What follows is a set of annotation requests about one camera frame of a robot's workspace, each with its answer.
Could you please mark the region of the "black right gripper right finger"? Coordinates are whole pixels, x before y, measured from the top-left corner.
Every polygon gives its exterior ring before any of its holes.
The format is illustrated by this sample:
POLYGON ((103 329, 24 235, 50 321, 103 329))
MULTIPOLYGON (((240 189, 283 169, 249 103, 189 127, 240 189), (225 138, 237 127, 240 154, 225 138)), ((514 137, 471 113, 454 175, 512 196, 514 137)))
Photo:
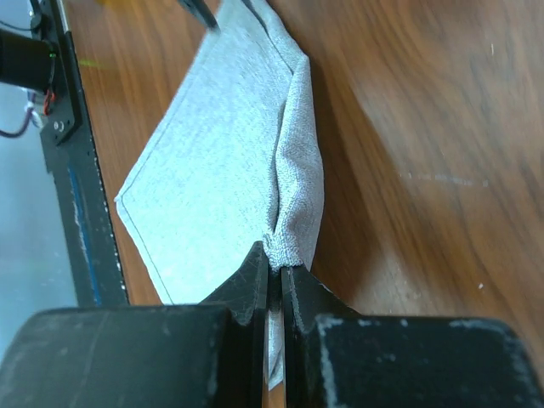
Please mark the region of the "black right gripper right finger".
POLYGON ((281 271, 289 407, 540 407, 499 320, 362 315, 303 267, 281 271))

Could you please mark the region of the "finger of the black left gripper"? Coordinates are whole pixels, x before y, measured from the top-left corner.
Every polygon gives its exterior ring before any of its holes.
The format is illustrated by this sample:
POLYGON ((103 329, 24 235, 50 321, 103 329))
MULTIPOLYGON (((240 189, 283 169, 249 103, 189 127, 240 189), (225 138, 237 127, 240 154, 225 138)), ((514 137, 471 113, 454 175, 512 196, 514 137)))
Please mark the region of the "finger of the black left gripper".
POLYGON ((212 10, 204 0, 178 0, 177 3, 211 31, 219 29, 212 10))

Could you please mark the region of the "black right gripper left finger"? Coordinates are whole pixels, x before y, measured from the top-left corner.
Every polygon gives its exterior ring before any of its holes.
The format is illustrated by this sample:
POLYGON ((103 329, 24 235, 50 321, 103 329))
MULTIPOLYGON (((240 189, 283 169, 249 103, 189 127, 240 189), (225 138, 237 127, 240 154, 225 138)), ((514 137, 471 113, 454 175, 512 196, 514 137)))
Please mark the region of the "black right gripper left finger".
POLYGON ((269 260, 260 242, 197 304, 50 309, 1 364, 4 407, 263 407, 269 260))

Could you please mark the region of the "grey cloth napkin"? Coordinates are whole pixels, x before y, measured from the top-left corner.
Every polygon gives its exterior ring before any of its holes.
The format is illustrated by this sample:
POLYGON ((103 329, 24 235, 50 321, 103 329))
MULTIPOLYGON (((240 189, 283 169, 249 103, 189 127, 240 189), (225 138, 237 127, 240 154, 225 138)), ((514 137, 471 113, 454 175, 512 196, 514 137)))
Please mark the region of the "grey cloth napkin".
POLYGON ((324 207, 309 57, 265 1, 224 1, 115 203, 165 304, 198 303, 263 243, 310 267, 324 207))

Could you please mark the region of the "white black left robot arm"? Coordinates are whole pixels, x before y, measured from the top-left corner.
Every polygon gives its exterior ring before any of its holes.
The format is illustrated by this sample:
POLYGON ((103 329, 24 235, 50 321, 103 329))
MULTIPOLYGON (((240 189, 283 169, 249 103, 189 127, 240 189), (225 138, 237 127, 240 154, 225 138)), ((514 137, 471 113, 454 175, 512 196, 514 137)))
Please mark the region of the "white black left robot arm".
POLYGON ((33 16, 27 28, 1 24, 1 82, 41 93, 54 84, 59 41, 54 38, 59 8, 46 12, 44 1, 31 1, 33 16))

